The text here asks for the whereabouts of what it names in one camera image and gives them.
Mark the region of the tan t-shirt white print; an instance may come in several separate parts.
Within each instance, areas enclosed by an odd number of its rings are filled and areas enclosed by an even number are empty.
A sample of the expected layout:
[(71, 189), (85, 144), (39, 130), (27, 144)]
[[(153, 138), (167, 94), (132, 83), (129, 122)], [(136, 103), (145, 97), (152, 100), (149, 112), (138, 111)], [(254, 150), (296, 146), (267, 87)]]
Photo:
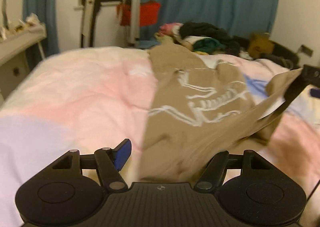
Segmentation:
[(255, 103), (240, 69), (224, 60), (208, 67), (183, 46), (150, 50), (158, 81), (144, 134), (142, 181), (194, 182), (208, 161), (238, 141), (256, 136), (268, 141), (282, 109), (272, 111), (299, 70), (274, 76), (267, 99)]

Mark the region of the pile of mixed clothes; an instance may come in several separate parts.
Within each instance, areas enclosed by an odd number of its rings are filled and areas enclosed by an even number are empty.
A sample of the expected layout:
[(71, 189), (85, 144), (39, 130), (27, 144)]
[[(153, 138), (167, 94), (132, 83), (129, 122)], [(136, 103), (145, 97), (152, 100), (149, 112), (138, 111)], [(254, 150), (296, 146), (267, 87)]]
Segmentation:
[(231, 36), (223, 28), (206, 22), (165, 23), (154, 34), (160, 43), (173, 42), (199, 55), (230, 54), (252, 61), (249, 40)]

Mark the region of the brown paper bag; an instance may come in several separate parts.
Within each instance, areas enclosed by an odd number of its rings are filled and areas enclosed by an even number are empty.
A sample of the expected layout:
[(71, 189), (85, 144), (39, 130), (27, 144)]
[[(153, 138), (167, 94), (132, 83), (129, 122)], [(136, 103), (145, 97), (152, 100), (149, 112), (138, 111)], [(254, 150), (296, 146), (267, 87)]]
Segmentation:
[(252, 33), (249, 38), (248, 54), (253, 59), (260, 58), (261, 54), (271, 54), (274, 50), (274, 43), (270, 40), (269, 33)]

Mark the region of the pastel tie-dye duvet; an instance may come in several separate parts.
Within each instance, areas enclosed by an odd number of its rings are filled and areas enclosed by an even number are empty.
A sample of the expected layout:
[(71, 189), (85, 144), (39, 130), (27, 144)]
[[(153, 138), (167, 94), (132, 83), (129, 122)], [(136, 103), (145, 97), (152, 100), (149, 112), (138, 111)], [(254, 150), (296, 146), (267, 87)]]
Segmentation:
[[(138, 181), (140, 146), (156, 90), (149, 55), (138, 49), (77, 49), (47, 58), (1, 106), (1, 226), (21, 226), (18, 188), (71, 149), (92, 154), (132, 141), (121, 176)], [(319, 226), (319, 99), (306, 88), (289, 106), (270, 143), (253, 149), (299, 183), (309, 201), (302, 226)]]

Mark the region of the white dressing table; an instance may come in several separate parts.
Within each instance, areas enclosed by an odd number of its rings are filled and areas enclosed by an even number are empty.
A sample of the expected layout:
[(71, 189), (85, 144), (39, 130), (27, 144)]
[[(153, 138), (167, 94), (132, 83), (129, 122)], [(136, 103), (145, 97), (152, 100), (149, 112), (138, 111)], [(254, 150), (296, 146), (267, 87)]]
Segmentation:
[(42, 46), (42, 41), (46, 38), (46, 25), (39, 23), (1, 40), (1, 103), (29, 75), (25, 51), (36, 45), (41, 60), (46, 58)]

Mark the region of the red cloth bag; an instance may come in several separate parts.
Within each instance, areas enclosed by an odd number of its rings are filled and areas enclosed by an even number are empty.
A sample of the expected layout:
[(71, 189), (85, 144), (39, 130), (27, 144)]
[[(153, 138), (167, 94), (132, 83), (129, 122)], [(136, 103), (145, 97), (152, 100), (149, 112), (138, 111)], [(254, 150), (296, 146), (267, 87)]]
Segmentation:
[[(140, 5), (140, 27), (156, 24), (160, 8), (161, 4), (153, 0), (142, 3)], [(131, 6), (121, 3), (117, 5), (117, 14), (119, 14), (120, 10), (123, 11), (120, 25), (129, 26), (131, 21)]]

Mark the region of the cosmetic bottles on table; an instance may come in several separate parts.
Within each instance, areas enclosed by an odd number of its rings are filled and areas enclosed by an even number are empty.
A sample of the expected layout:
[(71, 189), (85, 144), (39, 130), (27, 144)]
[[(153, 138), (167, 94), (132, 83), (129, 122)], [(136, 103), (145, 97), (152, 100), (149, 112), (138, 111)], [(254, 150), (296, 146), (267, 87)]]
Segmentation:
[(25, 32), (42, 32), (45, 27), (39, 22), (36, 15), (33, 13), (27, 21), (18, 19), (18, 24), (13, 25), (7, 15), (7, 0), (1, 0), (1, 42), (12, 40), (14, 37)]

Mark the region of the white black chair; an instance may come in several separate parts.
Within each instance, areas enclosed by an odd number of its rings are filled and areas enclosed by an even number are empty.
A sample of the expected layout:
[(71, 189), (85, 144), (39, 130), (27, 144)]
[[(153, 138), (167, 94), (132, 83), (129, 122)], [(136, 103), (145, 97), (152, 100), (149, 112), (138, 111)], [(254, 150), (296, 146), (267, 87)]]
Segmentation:
[(80, 32), (81, 48), (93, 47), (94, 45), (95, 23), (99, 10), (100, 0), (85, 0)]

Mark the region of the garment steamer stand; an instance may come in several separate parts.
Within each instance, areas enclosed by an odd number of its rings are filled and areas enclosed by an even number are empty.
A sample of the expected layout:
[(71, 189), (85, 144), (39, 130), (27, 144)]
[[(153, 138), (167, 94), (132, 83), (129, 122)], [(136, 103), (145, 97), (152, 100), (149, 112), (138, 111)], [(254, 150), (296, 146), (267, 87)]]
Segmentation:
[[(122, 22), (123, 14), (125, 12), (126, 0), (122, 0), (118, 15), (119, 25)], [(141, 0), (131, 0), (129, 31), (127, 37), (127, 45), (131, 48), (137, 48), (140, 42), (140, 3)]]

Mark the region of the wall power socket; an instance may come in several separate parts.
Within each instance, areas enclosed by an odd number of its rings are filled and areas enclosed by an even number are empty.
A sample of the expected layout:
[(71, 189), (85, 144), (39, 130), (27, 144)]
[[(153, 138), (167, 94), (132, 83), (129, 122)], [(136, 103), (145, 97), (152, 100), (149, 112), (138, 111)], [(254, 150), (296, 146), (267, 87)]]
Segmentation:
[(307, 55), (308, 57), (312, 57), (313, 49), (311, 49), (305, 45), (301, 45), (299, 48), (299, 53), (303, 53), (303, 54)]

